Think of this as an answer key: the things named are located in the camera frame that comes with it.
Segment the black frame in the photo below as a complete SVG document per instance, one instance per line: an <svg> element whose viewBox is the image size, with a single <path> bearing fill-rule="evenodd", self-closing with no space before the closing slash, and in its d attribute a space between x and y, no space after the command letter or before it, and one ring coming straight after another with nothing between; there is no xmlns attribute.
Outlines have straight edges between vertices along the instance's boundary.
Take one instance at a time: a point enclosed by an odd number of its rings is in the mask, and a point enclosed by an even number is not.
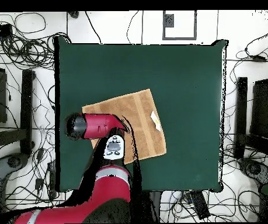
<svg viewBox="0 0 268 224"><path fill-rule="evenodd" d="M196 40L197 39L197 11L194 11L194 36L193 37L166 37L165 34L165 15L166 11L163 10L163 40Z"/></svg>

